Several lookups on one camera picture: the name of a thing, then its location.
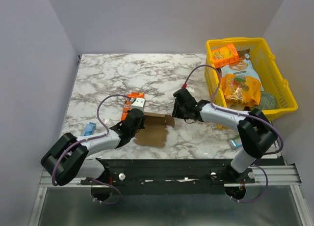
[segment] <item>gray floor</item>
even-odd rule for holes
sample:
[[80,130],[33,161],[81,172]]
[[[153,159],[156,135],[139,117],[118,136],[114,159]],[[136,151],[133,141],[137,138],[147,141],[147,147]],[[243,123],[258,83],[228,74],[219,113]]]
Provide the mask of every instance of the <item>gray floor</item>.
[[[262,188],[251,187],[245,198]],[[125,196],[114,206],[93,203],[89,188],[49,188],[41,226],[301,226],[289,186],[268,188],[250,204],[226,195]]]

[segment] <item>brown cardboard flap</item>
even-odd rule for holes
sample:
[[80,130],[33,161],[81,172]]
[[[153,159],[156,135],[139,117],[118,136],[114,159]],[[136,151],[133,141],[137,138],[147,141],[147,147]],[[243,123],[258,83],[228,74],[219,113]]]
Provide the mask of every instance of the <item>brown cardboard flap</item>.
[[165,147],[168,131],[166,126],[174,127],[174,118],[167,114],[145,112],[145,129],[135,135],[134,142],[138,145]]

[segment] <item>yellow snack package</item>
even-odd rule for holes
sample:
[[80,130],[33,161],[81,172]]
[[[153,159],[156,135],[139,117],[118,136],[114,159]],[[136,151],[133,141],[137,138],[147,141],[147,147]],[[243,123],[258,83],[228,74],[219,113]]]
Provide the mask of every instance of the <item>yellow snack package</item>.
[[261,83],[259,80],[246,76],[237,77],[227,74],[221,79],[222,92],[227,103],[241,104],[252,107],[260,104]]

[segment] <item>marble pattern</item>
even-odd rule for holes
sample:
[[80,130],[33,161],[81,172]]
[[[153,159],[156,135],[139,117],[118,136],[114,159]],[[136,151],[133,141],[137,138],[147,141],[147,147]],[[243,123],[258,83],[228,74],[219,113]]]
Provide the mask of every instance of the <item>marble pattern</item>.
[[[195,66],[205,63],[205,54],[92,54],[83,55],[73,88],[72,97],[63,127],[63,133],[82,134],[86,124],[95,122],[96,132],[104,131],[96,118],[96,109],[101,100],[111,94],[127,94],[132,91],[145,93],[147,112],[171,114],[173,93],[184,83]],[[198,101],[209,100],[204,69],[191,76],[188,86]],[[120,121],[122,98],[111,98],[100,111],[100,117],[108,126]],[[107,159],[198,159],[234,158],[238,151],[232,150],[228,140],[236,131],[218,130],[213,123],[186,124],[175,119],[169,131],[166,146],[155,148],[136,145],[133,140],[127,145],[106,150],[94,155]]]

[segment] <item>yellow basket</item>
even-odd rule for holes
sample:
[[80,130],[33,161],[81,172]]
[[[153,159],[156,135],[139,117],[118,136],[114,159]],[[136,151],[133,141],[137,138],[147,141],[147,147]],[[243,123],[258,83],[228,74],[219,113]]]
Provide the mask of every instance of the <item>yellow basket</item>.
[[[263,113],[267,119],[272,121],[279,116],[294,112],[298,109],[288,81],[284,80],[275,62],[275,56],[271,53],[268,44],[263,38],[224,38],[217,40],[209,40],[206,43],[207,58],[206,64],[213,66],[211,51],[224,47],[233,43],[238,51],[250,49],[250,58],[252,65],[258,73],[264,90],[276,96],[279,103],[279,109],[265,110]],[[218,86],[218,76],[216,72],[209,68],[205,68],[205,78],[210,96]],[[221,87],[214,98],[214,103],[222,107],[227,107]]]

